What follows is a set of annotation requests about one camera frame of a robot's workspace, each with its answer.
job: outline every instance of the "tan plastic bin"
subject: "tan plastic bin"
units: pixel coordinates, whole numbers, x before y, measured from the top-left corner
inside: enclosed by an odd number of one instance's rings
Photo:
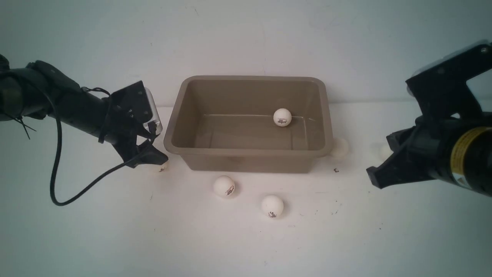
[[[287,127],[273,114],[292,113]],[[194,76],[176,99],[165,148],[192,170],[307,173],[333,135],[326,88],[309,77]]]

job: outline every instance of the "clear plastic part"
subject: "clear plastic part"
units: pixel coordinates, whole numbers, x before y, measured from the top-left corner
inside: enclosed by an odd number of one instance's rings
[[[144,128],[150,133],[149,123],[154,122],[157,126],[156,135],[159,135],[162,132],[162,124],[157,112],[157,107],[155,106],[154,98],[152,97],[151,91],[148,88],[145,88],[145,93],[147,94],[147,99],[149,100],[149,104],[151,106],[152,118],[148,122],[144,123]]]

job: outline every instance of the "yellow label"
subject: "yellow label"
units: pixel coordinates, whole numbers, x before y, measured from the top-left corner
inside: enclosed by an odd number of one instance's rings
[[[464,175],[464,157],[471,143],[483,132],[487,131],[488,127],[477,127],[464,133],[456,142],[453,152],[451,152],[451,172],[459,175]]]

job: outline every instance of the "ping pong ball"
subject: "ping pong ball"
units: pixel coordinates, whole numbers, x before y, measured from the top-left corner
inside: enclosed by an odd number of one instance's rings
[[[283,212],[283,201],[276,195],[268,195],[261,202],[261,210],[269,217],[278,217]]]
[[[220,176],[214,182],[214,192],[221,197],[228,197],[236,188],[234,181],[229,176]]]
[[[391,155],[393,155],[393,151],[389,145],[385,144],[379,149],[379,158],[382,161],[386,161]]]
[[[348,155],[349,146],[348,142],[343,138],[334,138],[333,139],[333,149],[330,152],[330,156],[334,158],[343,158]]]
[[[292,121],[292,114],[289,110],[280,108],[274,113],[274,122],[277,126],[285,127]]]

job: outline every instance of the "white wall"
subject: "white wall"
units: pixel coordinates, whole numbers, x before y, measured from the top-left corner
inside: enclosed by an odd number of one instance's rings
[[[110,91],[143,80],[172,106],[197,74],[313,76],[332,102],[409,99],[422,66],[492,39],[490,0],[0,2],[0,53]],[[472,89],[490,96],[492,78]]]

